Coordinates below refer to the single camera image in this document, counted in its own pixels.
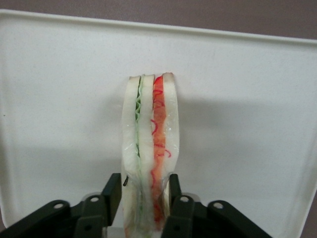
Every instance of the white slab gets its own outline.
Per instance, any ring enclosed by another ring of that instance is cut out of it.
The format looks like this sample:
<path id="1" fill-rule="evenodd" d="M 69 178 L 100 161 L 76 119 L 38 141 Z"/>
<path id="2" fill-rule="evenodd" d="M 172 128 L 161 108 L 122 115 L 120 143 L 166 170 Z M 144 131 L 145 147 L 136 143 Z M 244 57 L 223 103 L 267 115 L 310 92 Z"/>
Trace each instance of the white slab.
<path id="1" fill-rule="evenodd" d="M 182 190 L 299 237 L 317 184 L 317 41 L 1 10 L 6 225 L 100 191 L 120 171 L 128 77 L 167 71 Z"/>

